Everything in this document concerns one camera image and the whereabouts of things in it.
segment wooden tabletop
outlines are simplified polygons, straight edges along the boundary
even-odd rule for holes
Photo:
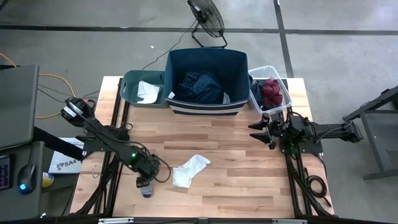
[[[95,115],[103,125],[110,124],[120,77],[104,77]],[[288,78],[293,111],[310,119],[311,111],[304,80]],[[123,110],[121,103],[118,124]],[[227,118],[180,116],[170,108],[151,109],[130,106],[128,122],[133,141],[147,146],[151,153],[172,167],[186,163],[195,154],[211,161],[199,172],[189,189],[174,187],[172,177],[166,183],[153,181],[153,195],[144,198],[136,188],[137,174],[124,168],[113,216],[129,217],[217,217],[217,218],[289,218],[294,216],[284,155],[249,136],[256,132],[248,125],[260,116],[247,105],[237,116]],[[71,212],[89,199],[100,178],[104,153],[93,153],[83,161]],[[303,155],[310,175],[326,182],[322,163],[311,154]],[[169,171],[162,165],[158,179]],[[298,190],[303,212],[301,190]],[[328,212],[324,200],[318,200]]]

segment white cloth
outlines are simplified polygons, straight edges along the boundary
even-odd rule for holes
[[[192,178],[204,169],[210,161],[203,156],[194,155],[184,165],[173,167],[173,185],[176,187],[189,188]]]
[[[159,94],[160,87],[149,84],[144,81],[140,81],[138,83],[138,92],[137,96],[143,98],[143,100],[138,101],[137,103],[155,103],[157,99],[157,95]]]

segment gray floor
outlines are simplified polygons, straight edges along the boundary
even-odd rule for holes
[[[215,0],[215,4],[227,28],[278,28],[272,0]],[[280,7],[286,29],[398,29],[395,0],[280,0]],[[193,21],[185,0],[13,0],[0,12],[3,24],[185,28]],[[141,69],[181,34],[0,30],[0,51],[19,65],[37,63],[41,72],[62,75],[82,96],[99,90],[105,75]],[[204,33],[198,36],[205,43],[220,43]],[[286,77],[279,34],[225,36],[229,49],[248,54],[250,68],[273,65]],[[398,35],[287,35],[294,75],[305,79],[314,121],[342,122],[344,115],[398,85],[397,42]],[[186,35],[176,48],[188,47],[197,44]],[[148,69],[164,69],[165,59]],[[68,91],[58,80],[40,78],[40,83]],[[38,115],[56,113],[61,107],[39,95]],[[36,120],[36,125],[57,136],[81,134],[60,117]],[[377,171],[367,139],[359,144],[339,140],[323,140],[322,144],[336,214],[397,222],[398,178],[368,184],[362,180],[364,174]],[[48,208],[54,213],[62,211],[68,193],[59,192],[63,200],[50,198]]]

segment computer mouse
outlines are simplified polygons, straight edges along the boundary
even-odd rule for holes
[[[28,164],[18,172],[17,185],[21,194],[30,194],[36,188],[37,166]]]

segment electric fan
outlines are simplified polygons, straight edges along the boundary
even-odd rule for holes
[[[210,36],[223,38],[225,45],[214,48],[225,48],[227,42],[224,38],[224,22],[214,3],[211,0],[188,0],[188,5],[191,7],[192,13],[198,21],[195,29],[192,31],[192,38],[198,42],[200,47],[204,47],[195,37],[195,32],[200,24]]]

